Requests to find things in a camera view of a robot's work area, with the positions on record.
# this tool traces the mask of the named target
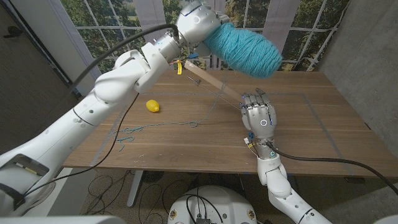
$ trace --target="teal yarn ball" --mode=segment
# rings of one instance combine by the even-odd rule
[[[263,35],[250,30],[237,30],[225,23],[204,43],[231,68],[254,78],[268,78],[280,66],[278,49]]]

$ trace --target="window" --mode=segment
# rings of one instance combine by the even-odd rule
[[[301,0],[279,70],[312,71],[322,58],[349,0]]]
[[[225,13],[237,29],[262,34],[271,1],[274,0],[226,0]],[[93,58],[142,29],[133,0],[61,2]],[[192,0],[162,0],[165,22],[175,23],[180,10],[191,2]],[[279,70],[313,70],[325,53],[348,3],[349,0],[301,0],[282,51],[283,61]],[[102,61],[98,68],[102,73],[110,71],[123,52],[141,50],[144,44],[144,38],[127,44]],[[184,48],[180,59],[186,59],[192,52],[192,48]],[[210,62],[210,59],[203,57],[192,61],[205,69],[206,62]],[[230,68],[221,62],[221,69]]]
[[[141,31],[132,0],[61,0],[66,12],[79,31],[93,58]],[[140,49],[143,38],[122,47],[103,60],[98,68],[102,73],[113,68],[115,59],[131,49]]]

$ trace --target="white robot body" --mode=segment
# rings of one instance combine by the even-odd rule
[[[202,186],[199,187],[198,192],[197,190],[198,189],[195,188],[188,191],[185,195],[174,202],[169,212],[167,220],[168,224],[193,223],[192,218],[188,213],[188,209],[197,223],[221,223],[220,217],[222,219],[222,223],[225,224],[257,223],[256,214],[251,204],[235,191],[215,185]],[[187,207],[187,198],[190,195],[196,194],[207,199],[214,205],[216,210],[206,200],[203,200],[202,202],[201,198],[199,198],[198,205],[198,198],[196,196],[191,196],[188,199]]]

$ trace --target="table leg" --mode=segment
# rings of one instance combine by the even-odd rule
[[[129,198],[127,199],[127,206],[132,207],[136,202],[136,196],[139,189],[139,184],[141,183],[142,174],[144,173],[143,170],[136,170],[134,174],[134,178],[132,180],[131,189],[129,193]]]

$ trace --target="gray wall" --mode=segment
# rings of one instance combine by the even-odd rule
[[[0,154],[29,140],[67,87],[25,34],[5,39],[17,26],[0,6]],[[67,102],[49,117],[55,121],[77,102]]]
[[[398,157],[398,0],[352,0],[317,70]]]

